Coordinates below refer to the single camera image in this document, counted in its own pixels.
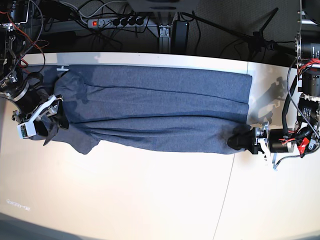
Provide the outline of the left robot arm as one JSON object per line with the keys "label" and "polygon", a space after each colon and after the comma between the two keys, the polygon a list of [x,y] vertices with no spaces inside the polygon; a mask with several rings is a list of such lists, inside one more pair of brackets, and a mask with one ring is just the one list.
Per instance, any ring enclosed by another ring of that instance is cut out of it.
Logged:
{"label": "left robot arm", "polygon": [[293,82],[286,84],[282,128],[269,129],[268,123],[264,123],[262,127],[236,133],[227,141],[234,150],[248,150],[253,155],[262,152],[269,157],[297,148],[298,157],[303,158],[320,148],[320,2],[301,0],[298,15],[294,49],[265,40],[262,29],[252,37],[255,52],[264,47],[295,56],[290,66],[296,67],[296,74]]}

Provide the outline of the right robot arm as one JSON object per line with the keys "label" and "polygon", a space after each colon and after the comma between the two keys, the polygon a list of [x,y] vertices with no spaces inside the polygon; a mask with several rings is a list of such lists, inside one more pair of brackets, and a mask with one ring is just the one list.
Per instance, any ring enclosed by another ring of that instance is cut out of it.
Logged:
{"label": "right robot arm", "polygon": [[44,89],[41,70],[26,70],[29,65],[24,60],[25,55],[32,49],[43,49],[39,46],[45,23],[43,17],[35,39],[24,31],[31,6],[42,13],[34,0],[0,2],[0,97],[17,108],[12,119],[18,123],[21,139],[40,136],[50,141],[60,129],[68,130],[69,122],[63,109],[63,97]]}

